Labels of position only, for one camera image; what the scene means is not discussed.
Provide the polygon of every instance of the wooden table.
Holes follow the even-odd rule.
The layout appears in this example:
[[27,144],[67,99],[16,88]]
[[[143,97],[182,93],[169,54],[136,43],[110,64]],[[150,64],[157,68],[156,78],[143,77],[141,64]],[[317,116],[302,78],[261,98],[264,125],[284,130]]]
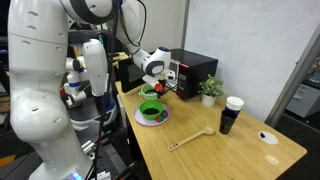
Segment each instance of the wooden table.
[[[116,82],[121,100],[152,179],[276,179],[306,154],[306,150],[271,127],[241,111],[231,132],[219,132],[220,114],[225,100],[213,107],[203,106],[200,97],[180,100],[172,91],[159,101],[170,110],[168,120],[155,127],[138,124],[134,109],[144,100],[140,87],[124,94]],[[167,146],[210,126],[216,135],[202,135],[169,152]],[[273,133],[279,140],[269,145],[258,137],[259,131]],[[278,164],[268,162],[274,157]]]
[[129,58],[129,56],[124,52],[118,52],[119,56],[113,57],[113,63],[112,66],[118,66],[118,61],[126,60]]

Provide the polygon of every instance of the black cup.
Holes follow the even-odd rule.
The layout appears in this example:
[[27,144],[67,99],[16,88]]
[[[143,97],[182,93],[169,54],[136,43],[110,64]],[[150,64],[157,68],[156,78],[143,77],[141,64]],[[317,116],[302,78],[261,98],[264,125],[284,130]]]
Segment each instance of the black cup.
[[236,121],[237,115],[231,110],[223,110],[221,113],[221,123],[219,131],[222,134],[228,134]]

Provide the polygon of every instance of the white pot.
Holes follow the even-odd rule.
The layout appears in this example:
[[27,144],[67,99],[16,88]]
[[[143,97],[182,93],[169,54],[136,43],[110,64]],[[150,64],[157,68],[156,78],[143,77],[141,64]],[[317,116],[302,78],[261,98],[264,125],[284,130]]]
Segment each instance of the white pot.
[[216,98],[202,94],[202,104],[205,106],[213,106]]

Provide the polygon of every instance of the wooden spoon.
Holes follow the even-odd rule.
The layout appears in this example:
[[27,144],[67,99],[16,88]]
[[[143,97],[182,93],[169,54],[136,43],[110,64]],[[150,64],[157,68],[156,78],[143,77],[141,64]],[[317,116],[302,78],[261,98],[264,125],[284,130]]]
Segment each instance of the wooden spoon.
[[214,134],[214,133],[215,132],[211,127],[205,127],[201,131],[199,131],[199,132],[197,132],[197,133],[195,133],[195,134],[193,134],[193,135],[191,135],[191,136],[189,136],[189,137],[187,137],[187,138],[185,138],[185,139],[183,139],[183,140],[181,140],[181,141],[179,141],[177,143],[171,144],[170,146],[168,146],[168,150],[169,151],[175,150],[176,148],[182,146],[183,144],[191,141],[192,139],[194,139],[194,138],[196,138],[196,137],[198,137],[198,136],[200,136],[202,134],[211,135],[211,134]]

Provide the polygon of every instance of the white wall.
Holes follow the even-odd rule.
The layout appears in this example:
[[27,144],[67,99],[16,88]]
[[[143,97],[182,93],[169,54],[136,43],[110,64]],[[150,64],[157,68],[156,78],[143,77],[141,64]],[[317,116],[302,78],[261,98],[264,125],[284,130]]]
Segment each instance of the white wall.
[[[158,47],[180,48],[183,34],[186,0],[142,0],[147,7],[147,26],[141,42],[148,52]],[[139,6],[140,25],[144,11]]]
[[319,0],[191,0],[185,49],[219,59],[228,95],[265,121],[319,22]]
[[[129,3],[129,4],[130,4],[133,12],[135,13],[135,15],[137,16],[137,18],[139,19],[139,18],[140,18],[140,17],[139,17],[139,2],[136,1],[136,0],[127,0],[126,3]],[[106,23],[102,24],[102,27],[103,27],[103,29],[108,29],[108,26],[107,26]]]

